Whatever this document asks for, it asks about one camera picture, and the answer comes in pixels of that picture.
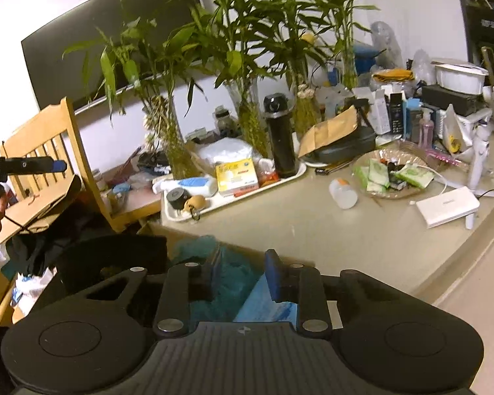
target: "ribbed black surface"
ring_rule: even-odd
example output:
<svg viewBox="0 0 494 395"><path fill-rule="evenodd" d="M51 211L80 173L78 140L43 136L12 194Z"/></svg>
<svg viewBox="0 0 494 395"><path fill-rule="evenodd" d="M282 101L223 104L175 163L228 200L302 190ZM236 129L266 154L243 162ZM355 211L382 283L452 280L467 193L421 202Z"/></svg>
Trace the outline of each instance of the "ribbed black surface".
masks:
<svg viewBox="0 0 494 395"><path fill-rule="evenodd" d="M454 395L467 395L468 390ZM30 395L21 390L16 395ZM128 380L98 395L391 395L355 376L331 345L289 324L201 323L159 343Z"/></svg>

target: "white tray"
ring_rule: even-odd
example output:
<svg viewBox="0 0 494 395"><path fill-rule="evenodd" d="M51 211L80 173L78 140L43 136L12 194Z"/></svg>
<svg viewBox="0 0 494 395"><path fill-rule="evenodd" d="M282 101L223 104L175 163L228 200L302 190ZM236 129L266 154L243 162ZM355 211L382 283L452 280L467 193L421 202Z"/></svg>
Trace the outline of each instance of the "white tray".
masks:
<svg viewBox="0 0 494 395"><path fill-rule="evenodd" d="M282 184L293 181L294 179L300 178L302 175L304 175L306 173L306 169L307 169L307 166L303 162L300 162L300 167L298 168L298 172L296 173L296 175L294 177L281 179L277 183L270 184L270 185L263 187L263 188L259 188L258 190L254 190L253 192L245 193L243 196L240 196L240 197L234 197L234 195L228 196L228 197L223 197L220 193L216 193L213 197L207 199L209 206L207 208L203 209L202 211L200 211L200 215L206 214L206 213L211 212L211 211L218 209L218 208L222 208L223 206L230 205L231 203L236 203L240 200L244 200L244 199L246 199L250 196L253 196L255 194L269 190L270 188L275 188L275 187L281 186ZM179 223L181 221L187 221L187 220L192 219L190 212L177 211L176 209L172 208L169 201L166 200L166 193L165 192L163 192L162 204L163 204L163 207L165 209L166 218L169 219L170 221L175 221L175 222Z"/></svg>

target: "white power bank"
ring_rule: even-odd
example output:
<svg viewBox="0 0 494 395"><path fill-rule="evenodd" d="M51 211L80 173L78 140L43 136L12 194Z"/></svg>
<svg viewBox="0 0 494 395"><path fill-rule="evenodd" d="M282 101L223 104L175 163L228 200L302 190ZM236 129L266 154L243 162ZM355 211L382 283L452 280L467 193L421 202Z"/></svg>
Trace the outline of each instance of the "white power bank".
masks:
<svg viewBox="0 0 494 395"><path fill-rule="evenodd" d="M468 187L458 188L416 203L428 228L445 224L480 208L480 201Z"/></svg>

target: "blue label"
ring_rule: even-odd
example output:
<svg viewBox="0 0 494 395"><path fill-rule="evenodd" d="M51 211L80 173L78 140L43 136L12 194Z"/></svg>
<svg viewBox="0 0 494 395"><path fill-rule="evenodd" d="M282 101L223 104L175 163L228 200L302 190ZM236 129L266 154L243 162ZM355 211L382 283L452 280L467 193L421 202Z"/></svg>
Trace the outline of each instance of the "blue label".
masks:
<svg viewBox="0 0 494 395"><path fill-rule="evenodd" d="M205 187L208 179L203 177L187 178L179 181L179 185L182 187Z"/></svg>

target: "white cable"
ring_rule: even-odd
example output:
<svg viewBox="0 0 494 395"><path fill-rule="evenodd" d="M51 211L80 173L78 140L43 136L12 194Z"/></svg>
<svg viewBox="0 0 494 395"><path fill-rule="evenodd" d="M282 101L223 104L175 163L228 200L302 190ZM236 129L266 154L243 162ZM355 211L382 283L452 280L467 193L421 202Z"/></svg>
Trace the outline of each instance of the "white cable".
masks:
<svg viewBox="0 0 494 395"><path fill-rule="evenodd" d="M445 185L445 187L443 188L443 191L441 193L439 193L439 195L443 194L446 191L446 189L448 188L448 180L443 175L441 175L439 172L437 172L436 170L434 170L432 168L429 168L428 166L418 165L417 163L413 163L412 166L415 166L416 168L427 169L427 170L433 172L434 174L439 175L443 179L444 185Z"/></svg>

